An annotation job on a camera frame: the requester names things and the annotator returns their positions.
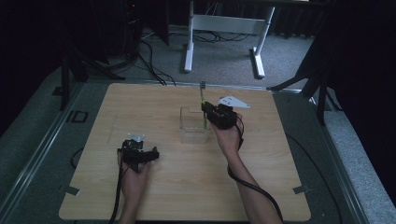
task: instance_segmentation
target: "wooden table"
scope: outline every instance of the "wooden table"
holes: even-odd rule
[[[245,124],[240,154],[247,168],[277,200],[285,220],[308,220],[304,194],[293,191],[301,182],[272,93],[204,90],[212,104],[229,94],[251,105],[234,109]],[[144,150],[156,146],[160,151],[160,158],[151,165],[139,220],[247,220],[215,134],[205,144],[181,143],[179,109],[200,102],[198,87],[111,84],[70,183],[79,194],[66,193],[60,217],[110,219],[118,179],[116,151],[133,133],[146,136]],[[122,204],[121,196],[118,217]]]

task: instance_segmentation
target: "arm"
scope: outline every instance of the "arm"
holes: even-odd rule
[[[119,219],[120,224],[133,224],[135,222],[137,208],[147,185],[149,167],[150,162],[146,163],[137,174],[134,170],[128,168],[127,164],[122,163],[124,175],[121,180],[121,190],[125,201]]]
[[[215,125],[212,125],[212,127],[233,174],[250,184],[259,186],[239,157],[239,133],[236,127],[228,130],[219,130]],[[282,223],[272,203],[264,195],[238,182],[237,186],[250,223]]]

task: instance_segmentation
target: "cable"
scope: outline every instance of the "cable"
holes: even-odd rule
[[[228,42],[228,41],[242,41],[246,38],[249,37],[249,35],[244,35],[244,34],[239,34],[235,37],[232,38],[225,38],[223,36],[221,36],[219,33],[215,33],[213,31],[208,31],[208,32],[201,32],[201,34],[210,34],[213,35],[214,38],[213,39],[208,39],[199,35],[194,35],[195,40],[200,41],[200,42],[207,42],[207,43],[218,43],[218,42]]]
[[[160,78],[159,76],[168,77],[169,79],[171,79],[171,81],[172,81],[172,82],[174,83],[174,85],[176,86],[176,82],[175,82],[175,80],[174,80],[171,76],[165,74],[165,72],[161,71],[159,68],[155,67],[155,66],[152,64],[152,55],[153,55],[152,46],[151,46],[149,43],[147,43],[146,41],[144,41],[144,40],[141,40],[141,42],[142,42],[143,44],[147,45],[147,46],[148,46],[148,49],[149,49],[149,62],[146,62],[146,61],[143,59],[143,57],[142,57],[141,55],[139,55],[140,59],[142,59],[142,61],[145,63],[146,67],[148,68],[147,70],[148,70],[155,78],[157,78],[157,80],[159,80],[164,86],[167,86],[167,83],[166,83],[162,78]]]
[[[124,2],[122,0],[120,0],[120,14],[122,16],[122,19],[124,21],[127,21],[126,20],[126,16],[125,16],[125,12],[124,12],[123,7],[122,7],[123,4],[124,4]],[[121,47],[119,55],[121,55],[123,53],[123,51],[125,50],[126,39],[127,39],[127,25],[128,25],[128,23],[123,24],[123,41],[122,41],[122,47]]]
[[[137,65],[135,65],[134,67],[143,69],[143,70],[148,71],[148,72],[151,72],[150,70],[148,70],[147,68],[144,68],[144,67],[140,67],[140,66],[137,66]],[[156,70],[158,70],[159,72],[161,72],[161,70],[158,69],[158,68],[156,68],[155,66],[153,66],[153,68],[155,68]],[[173,82],[174,86],[177,85],[176,82],[175,82],[175,80],[174,80],[171,76],[169,76],[169,75],[167,75],[167,74],[165,74],[165,73],[162,73],[162,72],[161,72],[160,74],[157,74],[157,76],[165,76],[165,77],[168,77],[168,78]]]
[[[122,70],[120,70],[120,71],[117,71],[117,72],[115,72],[114,74],[123,73],[123,72],[125,72],[126,70],[130,69],[132,66],[134,66],[134,65],[133,65],[133,64],[131,64],[131,65],[129,65],[129,66],[127,66],[127,67],[125,67],[124,69],[122,69]]]
[[[242,119],[240,119],[239,117],[238,117],[238,119],[241,121],[241,124],[242,124],[242,129],[240,129],[237,124],[235,124],[235,127],[236,127],[236,129],[238,130],[238,133],[239,133],[239,148],[238,148],[238,150],[239,150],[240,147],[242,146],[243,141],[244,141],[242,136],[243,136],[245,128],[244,128],[244,123],[242,122]],[[232,178],[236,182],[244,185],[245,187],[248,187],[250,189],[256,190],[257,192],[262,194],[264,197],[266,197],[271,202],[271,204],[274,206],[277,214],[279,215],[280,219],[283,222],[282,212],[280,211],[279,205],[277,204],[275,198],[273,196],[271,196],[271,194],[269,194],[267,191],[265,191],[264,189],[260,188],[259,186],[250,184],[247,181],[238,178],[236,175],[233,174],[233,171],[231,170],[229,165],[227,166],[227,172],[228,172],[228,175],[230,176],[230,178]]]
[[[334,202],[335,205],[335,209],[337,210],[337,214],[338,214],[338,221],[340,224],[343,223],[343,217],[341,216],[341,210],[340,207],[337,203],[337,201],[335,200],[335,196],[332,194],[332,191],[330,190],[329,184],[327,183],[326,179],[324,178],[323,174],[321,173],[321,171],[319,170],[317,164],[314,162],[314,160],[312,159],[312,157],[308,154],[308,152],[306,151],[305,147],[303,147],[294,137],[292,137],[291,135],[289,135],[288,133],[285,133],[285,135],[290,138],[291,140],[293,140],[293,142],[295,144],[297,144],[300,149],[303,150],[303,152],[305,153],[306,157],[311,160],[312,164],[315,166],[315,168],[318,171],[318,174],[320,175],[321,179],[323,180],[324,185],[327,188],[327,191],[329,191],[330,196],[332,197],[332,201]]]
[[[70,163],[72,164],[73,168],[75,168],[75,170],[76,170],[77,166],[76,166],[75,163],[74,163],[74,159],[75,159],[75,157],[77,156],[77,154],[78,154],[80,151],[82,151],[83,149],[84,149],[84,147],[82,147],[82,148],[80,148],[79,150],[77,150],[77,151],[73,154],[72,158],[70,159]]]
[[[124,62],[112,64],[112,65],[106,66],[106,68],[109,69],[109,70],[115,70],[115,69],[123,68],[123,67],[133,63],[135,59],[136,59],[136,57],[133,57],[132,55],[127,54],[126,55],[126,60]]]
[[[121,192],[121,180],[122,180],[123,175],[124,175],[124,173],[122,172],[122,165],[120,165],[119,180],[117,181],[116,201],[114,202],[113,214],[111,215],[111,219],[108,221],[108,224],[112,224],[114,222],[114,220],[116,219],[117,211],[119,210],[120,192]]]

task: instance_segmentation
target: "transparent box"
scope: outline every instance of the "transparent box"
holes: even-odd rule
[[[200,107],[180,108],[181,143],[204,144],[211,130],[210,122]]]

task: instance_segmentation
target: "black tripod leg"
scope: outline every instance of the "black tripod leg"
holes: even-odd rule
[[[329,74],[329,71],[327,71],[327,70],[325,70],[323,72],[323,76],[321,77],[320,88],[319,88],[317,118],[321,125],[325,125],[325,123],[324,123],[324,107],[325,107],[325,102],[326,102],[328,74]]]
[[[301,94],[303,95],[303,97],[311,98],[315,94],[319,86],[320,81],[318,80],[318,77],[311,77],[305,83],[303,89],[301,90]]]
[[[92,66],[94,69],[98,70],[99,72],[107,75],[110,78],[113,79],[119,79],[119,80],[125,80],[125,77],[119,77],[116,74],[108,71],[107,69],[105,69],[102,65],[100,65],[99,63],[96,63],[95,61],[89,59],[88,57],[86,57],[83,53],[81,53],[78,49],[73,48],[73,51],[76,53],[76,55],[85,63],[88,63],[90,66]]]
[[[281,90],[287,88],[288,86],[290,86],[298,81],[301,81],[303,79],[304,79],[304,77],[292,77],[291,79],[289,79],[285,82],[282,82],[279,85],[276,85],[274,87],[267,87],[267,90],[268,91],[281,91]]]
[[[64,55],[64,59],[62,60],[62,103],[60,110],[64,110],[69,102],[69,93],[69,62],[67,55]]]

